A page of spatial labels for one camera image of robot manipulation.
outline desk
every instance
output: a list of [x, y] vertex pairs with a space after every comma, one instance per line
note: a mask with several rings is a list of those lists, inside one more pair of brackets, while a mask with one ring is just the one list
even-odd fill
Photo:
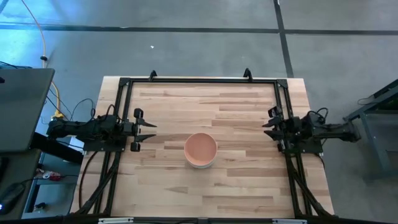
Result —
[[[0, 194], [13, 183], [34, 178], [41, 152], [78, 164], [83, 159], [79, 152], [35, 133], [54, 72], [52, 68], [0, 69], [0, 157], [9, 159], [2, 170]], [[37, 180], [24, 185], [25, 191], [14, 208], [0, 215], [0, 220], [20, 219], [33, 207], [37, 195], [33, 189], [39, 189]]]
[[[104, 77], [97, 114], [105, 114], [114, 103], [119, 78]], [[288, 79], [288, 83], [294, 115], [304, 116], [310, 109], [304, 82]], [[135, 83], [129, 118], [134, 108], [142, 108], [144, 119], [157, 125], [143, 128], [142, 133], [156, 137], [142, 143], [141, 152], [122, 153], [111, 215], [293, 217], [285, 158], [261, 127], [273, 106], [274, 89], [268, 84]], [[218, 144], [216, 161], [208, 169], [190, 167], [183, 153], [185, 140], [200, 132], [212, 135]], [[103, 156], [99, 152], [88, 167], [83, 202], [98, 185]], [[303, 154], [303, 164], [309, 189], [333, 213], [321, 161]], [[77, 189], [71, 212], [78, 209]]]

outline yellow cable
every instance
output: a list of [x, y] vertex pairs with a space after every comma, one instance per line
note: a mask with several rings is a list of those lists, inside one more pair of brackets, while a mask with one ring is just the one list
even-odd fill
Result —
[[[42, 35], [42, 40], [43, 40], [43, 56], [46, 57], [46, 56], [45, 56], [45, 39], [44, 39], [43, 30], [42, 30], [40, 24], [37, 22], [35, 16], [33, 16], [32, 11], [30, 11], [29, 7], [27, 7], [27, 4], [25, 3], [25, 1], [24, 1], [24, 0], [21, 0], [21, 1], [22, 1], [22, 3], [25, 5], [26, 9], [29, 11], [29, 14], [32, 16], [33, 20], [35, 21], [35, 23], [36, 23], [36, 25], [37, 25], [37, 28], [39, 28], [39, 31], [40, 31], [40, 34]], [[43, 68], [46, 68], [46, 66], [45, 66], [45, 61], [44, 61], [44, 60], [42, 60], [42, 67], [43, 67]], [[51, 85], [54, 87], [54, 89], [55, 89], [55, 94], [56, 94], [56, 96], [57, 96], [57, 109], [55, 110], [54, 117], [63, 118], [63, 114], [62, 114], [61, 111], [60, 111], [60, 97], [59, 97], [59, 94], [58, 94], [58, 88], [57, 88], [57, 86], [55, 85], [54, 81], [51, 81]]]

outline black metal frame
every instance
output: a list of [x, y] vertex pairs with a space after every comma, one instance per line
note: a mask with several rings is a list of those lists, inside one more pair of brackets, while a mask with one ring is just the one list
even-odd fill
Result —
[[[293, 117], [293, 110], [292, 110], [292, 104], [290, 102], [289, 87], [287, 84], [287, 80], [286, 79], [268, 79], [268, 78], [253, 79], [250, 70], [247, 68], [247, 69], [245, 69], [243, 78], [167, 78], [167, 77], [158, 78], [155, 71], [152, 71], [149, 78], [120, 78], [118, 92], [116, 94], [114, 114], [117, 115], [119, 113], [119, 108], [121, 106], [122, 91], [123, 91], [123, 88], [126, 86], [127, 94], [126, 94], [126, 99], [125, 99], [125, 103], [124, 103], [123, 115], [122, 115], [123, 120], [128, 119], [127, 115], [128, 115], [129, 105], [130, 105], [130, 100], [131, 100], [132, 86], [134, 83], [253, 83], [253, 84], [270, 84], [270, 85], [273, 85], [273, 87], [274, 87], [274, 93], [275, 93], [277, 106], [279, 108], [282, 108], [282, 99], [280, 97], [280, 91], [282, 90], [282, 92], [284, 94], [285, 101], [286, 101], [288, 117], [289, 118]], [[285, 147], [288, 145], [289, 145], [289, 143], [287, 141], [283, 140], [282, 143], [280, 144], [280, 147]], [[106, 203], [106, 208], [104, 209], [104, 212], [103, 212], [109, 216], [111, 214], [114, 189], [116, 186], [116, 179], [117, 179], [117, 170], [118, 170], [119, 160], [121, 158], [121, 152], [115, 152], [115, 153], [116, 153], [116, 155], [115, 155], [115, 159], [113, 161], [113, 166], [116, 169], [116, 171], [115, 171], [116, 173], [114, 173], [114, 175], [112, 176], [112, 179], [110, 182], [108, 200]], [[110, 155], [111, 155], [111, 152], [105, 152], [102, 171], [101, 171], [101, 175], [100, 175], [100, 183], [102, 183], [106, 178], [109, 178], [108, 165], [109, 165]], [[300, 207], [299, 207], [299, 200], [297, 197], [295, 182], [298, 182], [298, 184], [301, 187], [306, 188], [308, 192], [309, 192], [309, 190], [307, 188], [307, 184], [306, 184], [306, 180], [305, 180], [305, 174], [304, 174], [304, 168], [303, 168], [301, 154], [296, 153], [296, 154], [294, 154], [294, 157], [296, 157], [296, 161], [297, 161], [297, 168], [298, 168], [297, 170], [295, 170], [295, 167], [293, 166], [292, 155], [285, 153], [285, 159], [286, 159], [286, 163], [287, 163], [287, 171], [288, 171], [288, 176], [289, 176], [290, 193], [292, 195], [294, 214], [295, 214], [295, 217], [299, 217], [299, 216], [303, 215], [303, 213], [301, 212]], [[304, 198], [304, 203], [305, 203], [305, 214], [312, 215], [310, 201], [314, 200], [315, 197], [313, 197], [313, 195], [311, 193], [310, 193], [310, 196], [303, 193], [303, 198]], [[102, 201], [102, 191], [99, 193], [98, 198], [95, 202], [94, 213], [97, 213], [97, 214], [100, 213], [101, 201]]]

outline computer mouse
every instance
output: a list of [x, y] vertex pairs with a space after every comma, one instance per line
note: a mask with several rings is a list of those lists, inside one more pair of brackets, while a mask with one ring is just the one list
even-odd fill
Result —
[[15, 183], [8, 186], [0, 195], [0, 215], [9, 213], [18, 201], [18, 198], [25, 190], [22, 183]]

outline wire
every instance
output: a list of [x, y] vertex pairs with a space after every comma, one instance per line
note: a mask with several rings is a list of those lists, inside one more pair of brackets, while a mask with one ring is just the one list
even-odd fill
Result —
[[108, 106], [108, 109], [106, 110], [106, 114], [105, 114], [105, 118], [104, 118], [104, 119], [106, 119], [106, 118], [108, 117], [109, 110], [111, 109], [111, 107], [113, 107], [113, 110], [116, 109], [116, 108], [114, 107], [114, 105], [109, 105], [109, 106]]
[[69, 144], [69, 143], [67, 143], [67, 142], [58, 141], [58, 140], [55, 140], [55, 141], [57, 141], [57, 142], [59, 142], [59, 143], [66, 144], [66, 145], [68, 145], [68, 146], [72, 146], [72, 147], [78, 147], [78, 148], [80, 148], [80, 149], [83, 149], [83, 147], [80, 147], [80, 146], [75, 146], [75, 145]]
[[41, 120], [42, 124], [44, 124], [44, 125], [49, 125], [49, 123], [44, 123], [44, 121], [43, 121], [43, 116], [40, 116], [40, 120]]
[[86, 100], [90, 100], [91, 101], [91, 111], [90, 111], [90, 116], [91, 118], [94, 118], [95, 116], [95, 108], [94, 108], [94, 101], [90, 98], [85, 98], [84, 100], [81, 100], [79, 103], [76, 104], [75, 108], [72, 111], [72, 116], [70, 117], [70, 120], [73, 121], [73, 115], [75, 114], [75, 110], [77, 108], [77, 106], [79, 106], [80, 103], [86, 101]]
[[81, 173], [81, 179], [80, 179], [80, 183], [79, 183], [79, 208], [81, 208], [81, 186], [83, 185], [83, 179], [85, 178], [86, 172], [87, 172], [87, 168], [88, 168], [88, 164], [90, 164], [90, 162], [93, 160], [94, 156], [97, 154], [98, 151], [94, 152], [90, 158], [88, 159], [85, 168], [83, 169], [83, 172]]
[[[21, 1], [22, 1], [22, 3], [25, 5], [25, 7], [26, 7], [26, 9], [28, 10], [29, 14], [32, 16], [32, 18], [33, 18], [33, 20], [35, 21], [36, 26], [37, 26], [37, 28], [39, 29], [40, 34], [41, 34], [41, 36], [42, 36], [42, 41], [43, 41], [43, 56], [41, 56], [40, 59], [42, 60], [42, 68], [46, 68], [47, 66], [46, 66], [45, 62], [47, 61], [47, 56], [46, 56], [46, 44], [45, 44], [45, 38], [44, 38], [43, 30], [42, 30], [42, 28], [41, 28], [39, 22], [37, 22], [37, 19], [36, 19], [35, 16], [33, 15], [32, 11], [29, 9], [29, 7], [27, 6], [27, 4], [25, 3], [25, 1], [24, 1], [24, 0], [21, 0]], [[57, 86], [55, 85], [54, 81], [51, 81], [51, 85], [54, 87], [55, 92], [56, 92], [56, 94], [57, 94], [57, 106], [56, 106], [56, 109], [57, 109], [57, 110], [55, 110], [54, 116], [59, 118], [59, 117], [61, 117], [61, 115], [63, 115], [63, 113], [61, 113], [61, 111], [60, 111], [60, 98], [59, 98], [60, 95], [59, 95], [58, 88], [57, 88]]]
[[47, 60], [47, 58], [46, 58], [46, 56], [45, 56], [46, 46], [45, 46], [45, 39], [44, 39], [43, 30], [42, 30], [40, 24], [37, 22], [37, 19], [35, 18], [35, 16], [33, 16], [32, 11], [30, 11], [29, 7], [27, 7], [27, 4], [25, 3], [25, 1], [24, 1], [24, 0], [21, 0], [21, 1], [22, 1], [22, 3], [25, 5], [26, 9], [29, 11], [29, 14], [32, 16], [33, 20], [35, 21], [35, 23], [36, 23], [36, 25], [37, 25], [37, 28], [39, 28], [40, 34], [42, 35], [42, 40], [43, 40], [43, 57], [45, 57], [45, 59], [44, 59], [44, 58], [40, 58], [40, 59], [42, 59], [42, 66], [43, 66], [43, 68], [45, 68], [45, 61]]
[[[50, 100], [50, 98], [47, 96], [47, 99], [49, 100], [49, 102], [55, 107], [55, 108], [57, 108], [57, 106], [55, 106], [55, 104]], [[68, 118], [61, 112], [61, 111], [59, 111], [59, 113], [60, 114], [62, 114], [62, 116], [66, 119], [66, 120], [68, 120]]]
[[32, 68], [32, 67], [29, 67], [29, 66], [11, 65], [10, 63], [6, 63], [6, 62], [2, 62], [2, 61], [0, 61], [0, 64], [7, 65], [7, 66], [10, 66], [10, 67], [14, 67], [15, 69], [20, 69], [20, 68], [27, 69], [27, 68]]
[[57, 100], [59, 100], [62, 103], [62, 105], [67, 109], [67, 111], [70, 113], [70, 115], [72, 115], [69, 108], [63, 103], [63, 101], [51, 89], [49, 89], [49, 90], [55, 97], [57, 97]]
[[318, 118], [319, 123], [321, 123], [321, 124], [325, 124], [326, 123], [326, 118], [322, 114], [320, 114], [319, 112], [317, 112], [317, 111], [309, 111], [307, 113], [307, 115], [309, 115], [310, 113], [313, 113], [313, 114], [316, 114], [316, 115], [319, 116], [319, 118]]
[[319, 110], [317, 110], [317, 113], [319, 114], [319, 112], [323, 111], [323, 110], [326, 111], [326, 113], [325, 113], [325, 115], [323, 117], [323, 119], [326, 121], [326, 118], [328, 117], [328, 114], [329, 114], [329, 109], [328, 108], [320, 108]]
[[57, 97], [57, 109], [55, 110], [55, 114], [54, 114], [54, 116], [55, 117], [61, 117], [61, 111], [60, 111], [60, 94], [59, 94], [59, 91], [58, 91], [58, 88], [57, 88], [57, 86], [55, 85], [55, 83], [54, 83], [54, 81], [51, 81], [51, 85], [54, 87], [54, 90], [55, 90], [55, 93], [56, 93], [56, 97]]

